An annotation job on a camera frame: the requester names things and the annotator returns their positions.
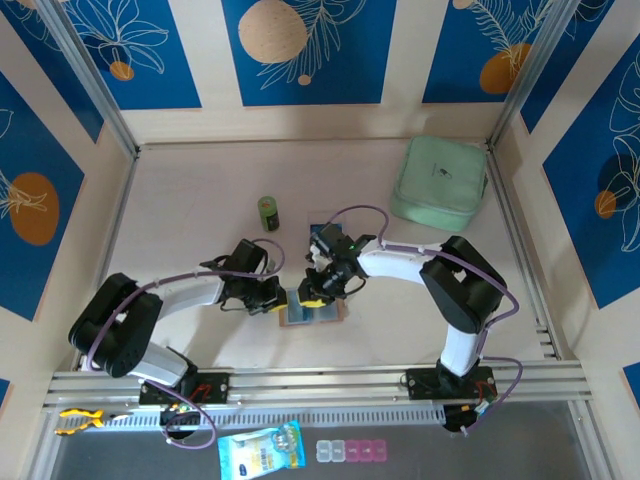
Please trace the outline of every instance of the small green can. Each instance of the small green can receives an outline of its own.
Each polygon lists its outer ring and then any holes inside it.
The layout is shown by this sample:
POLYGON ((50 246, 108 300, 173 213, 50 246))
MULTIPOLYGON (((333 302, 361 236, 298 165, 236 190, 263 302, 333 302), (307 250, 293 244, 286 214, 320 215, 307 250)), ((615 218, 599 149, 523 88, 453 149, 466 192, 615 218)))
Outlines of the small green can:
POLYGON ((258 211, 260 212, 260 220, 265 232, 273 232, 280 227, 278 205, 275 198, 267 195, 258 200, 258 211))

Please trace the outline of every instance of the orange circle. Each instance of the orange circle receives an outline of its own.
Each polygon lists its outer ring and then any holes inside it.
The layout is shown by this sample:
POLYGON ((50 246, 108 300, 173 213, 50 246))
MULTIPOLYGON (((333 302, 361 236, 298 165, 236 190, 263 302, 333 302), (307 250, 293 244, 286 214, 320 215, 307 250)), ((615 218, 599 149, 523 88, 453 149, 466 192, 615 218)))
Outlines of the orange circle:
POLYGON ((17 201, 17 205, 10 210, 13 229, 20 238, 31 245, 46 245, 56 233, 60 218, 60 205, 55 187, 47 177, 39 173, 18 175, 12 186, 19 190, 9 194, 17 201), (46 196, 42 200, 36 200, 42 195, 46 196), (29 201, 37 202, 39 208, 30 206, 29 201))
POLYGON ((484 64, 480 73, 480 87, 491 95, 500 95, 511 90, 531 45, 519 43, 509 50, 495 54, 484 64))
POLYGON ((604 218, 611 218, 616 213, 616 196, 609 190, 603 190, 596 197, 596 213, 604 218))
POLYGON ((120 60, 116 60, 109 65, 109 71, 111 72, 111 75, 123 82, 128 82, 133 78, 133 68, 120 60))

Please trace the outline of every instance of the mint green bag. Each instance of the mint green bag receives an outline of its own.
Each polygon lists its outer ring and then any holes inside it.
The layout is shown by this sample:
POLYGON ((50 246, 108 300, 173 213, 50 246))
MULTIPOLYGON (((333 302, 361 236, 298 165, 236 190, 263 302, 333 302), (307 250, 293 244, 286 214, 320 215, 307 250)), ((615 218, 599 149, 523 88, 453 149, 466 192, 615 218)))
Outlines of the mint green bag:
POLYGON ((464 230, 484 195, 486 163, 477 147, 413 137, 393 190, 391 212, 442 230, 464 230))

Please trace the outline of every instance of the blue packaging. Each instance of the blue packaging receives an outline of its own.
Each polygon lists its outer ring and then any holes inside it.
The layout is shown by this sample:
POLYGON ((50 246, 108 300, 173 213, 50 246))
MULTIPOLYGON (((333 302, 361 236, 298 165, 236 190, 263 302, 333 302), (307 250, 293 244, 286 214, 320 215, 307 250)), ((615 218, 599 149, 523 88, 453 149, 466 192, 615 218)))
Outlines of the blue packaging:
POLYGON ((282 468, 306 466, 297 420, 218 439, 221 480, 250 480, 282 468))

